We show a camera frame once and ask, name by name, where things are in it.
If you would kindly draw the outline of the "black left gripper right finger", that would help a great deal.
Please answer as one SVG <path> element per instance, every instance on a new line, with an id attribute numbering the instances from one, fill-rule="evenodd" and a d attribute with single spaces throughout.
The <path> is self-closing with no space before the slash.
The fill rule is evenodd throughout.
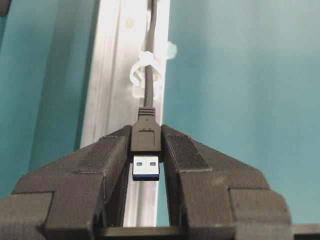
<path id="1" fill-rule="evenodd" d="M 285 199 L 264 174 L 163 125 L 169 222 L 189 240 L 291 240 Z"/>

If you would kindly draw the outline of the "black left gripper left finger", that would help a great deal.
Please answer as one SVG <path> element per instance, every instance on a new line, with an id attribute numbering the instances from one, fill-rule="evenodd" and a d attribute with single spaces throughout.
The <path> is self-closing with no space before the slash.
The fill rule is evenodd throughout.
<path id="1" fill-rule="evenodd" d="M 0 201 L 3 240 L 92 240 L 124 223 L 131 127 L 23 175 Z"/>

